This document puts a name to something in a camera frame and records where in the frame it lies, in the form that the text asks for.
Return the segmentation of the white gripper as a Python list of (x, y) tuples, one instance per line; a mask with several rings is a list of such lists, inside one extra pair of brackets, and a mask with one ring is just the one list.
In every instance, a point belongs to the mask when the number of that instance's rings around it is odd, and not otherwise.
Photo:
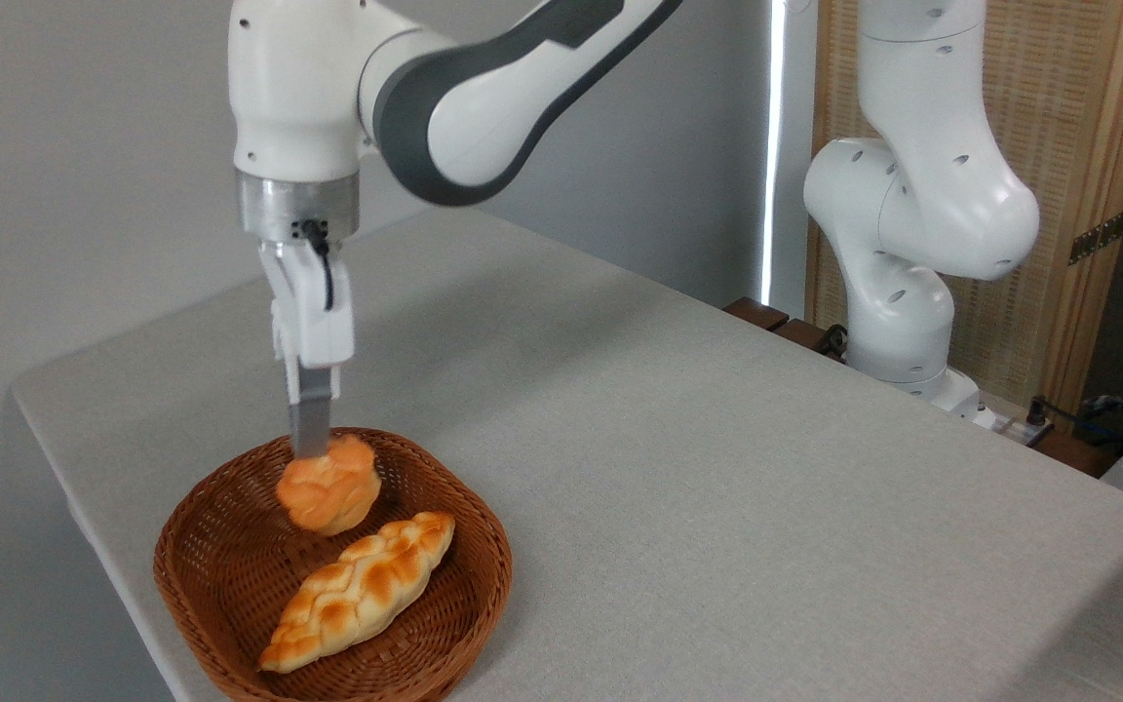
[(321, 256), (307, 243), (263, 241), (259, 258), (273, 294), (276, 357), (296, 359), (287, 361), (292, 453), (325, 456), (331, 403), (340, 396), (339, 365), (355, 355), (348, 270), (337, 253)]

